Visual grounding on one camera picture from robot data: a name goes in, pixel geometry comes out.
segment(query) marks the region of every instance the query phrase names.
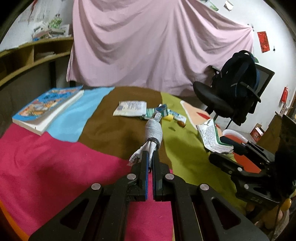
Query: yellow sponge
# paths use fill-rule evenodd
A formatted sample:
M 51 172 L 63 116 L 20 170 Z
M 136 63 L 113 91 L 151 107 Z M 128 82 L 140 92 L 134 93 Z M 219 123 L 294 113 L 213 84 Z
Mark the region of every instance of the yellow sponge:
M 163 117 L 163 119 L 167 120 L 167 121 L 171 121 L 174 118 L 173 115 L 167 115 L 165 117 Z

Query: brown fabric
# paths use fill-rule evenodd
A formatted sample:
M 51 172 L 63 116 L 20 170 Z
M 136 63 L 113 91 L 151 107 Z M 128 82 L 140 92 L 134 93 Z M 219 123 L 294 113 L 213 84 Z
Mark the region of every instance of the brown fabric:
M 141 100 L 147 108 L 162 104 L 161 94 L 146 88 L 116 87 L 106 95 L 87 121 L 79 142 L 104 154 L 128 160 L 145 143 L 145 120 L 139 117 L 113 116 L 119 101 Z M 164 143 L 159 148 L 160 161 L 171 168 Z

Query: black office chair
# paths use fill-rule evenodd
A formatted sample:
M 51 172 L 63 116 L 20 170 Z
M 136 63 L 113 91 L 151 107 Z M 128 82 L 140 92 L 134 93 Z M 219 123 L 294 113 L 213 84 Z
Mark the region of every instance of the black office chair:
M 255 66 L 260 76 L 258 87 L 254 91 L 245 83 L 240 82 L 239 84 L 243 85 L 246 90 L 248 90 L 249 95 L 244 100 L 240 100 L 237 103 L 234 103 L 235 101 L 231 101 L 232 103 L 229 103 L 229 101 L 227 102 L 226 98 L 223 98 L 221 95 L 219 95 L 219 91 L 215 87 L 215 81 L 217 79 L 217 75 L 220 74 L 220 70 L 216 69 L 213 66 L 212 68 L 215 71 L 215 75 L 212 79 L 211 86 L 198 81 L 195 81 L 193 83 L 195 94 L 201 102 L 207 105 L 205 111 L 208 114 L 211 114 L 213 111 L 215 111 L 216 115 L 214 117 L 214 120 L 216 120 L 218 116 L 231 118 L 226 129 L 229 127 L 232 121 L 240 126 L 246 121 L 246 116 L 248 113 L 254 113 L 257 102 L 261 102 L 260 96 L 262 95 L 263 91 L 274 75 L 273 71 L 265 67 L 262 67 L 258 64 L 255 64 Z

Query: green fabric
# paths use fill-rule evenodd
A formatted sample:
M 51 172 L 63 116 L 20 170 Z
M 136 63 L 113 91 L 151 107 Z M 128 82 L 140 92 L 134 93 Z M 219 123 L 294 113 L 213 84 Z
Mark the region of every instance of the green fabric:
M 161 92 L 163 104 L 177 113 L 186 116 L 180 99 Z M 197 130 L 188 120 L 184 128 L 175 120 L 162 121 L 163 142 L 168 158 L 171 160 L 174 174 L 186 182 L 199 185 L 206 183 L 220 193 L 240 212 L 245 213 L 246 203 L 235 197 L 236 188 L 230 176 L 209 162 L 209 152 L 197 137 Z

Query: poster on wall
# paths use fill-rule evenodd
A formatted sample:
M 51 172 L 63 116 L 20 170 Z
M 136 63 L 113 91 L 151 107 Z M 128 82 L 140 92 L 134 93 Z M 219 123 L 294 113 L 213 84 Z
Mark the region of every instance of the poster on wall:
M 268 43 L 266 32 L 265 31 L 264 32 L 258 32 L 257 34 L 258 34 L 258 37 L 259 37 L 259 42 L 260 42 L 262 53 L 269 51 L 270 48 L 269 48 L 269 43 Z

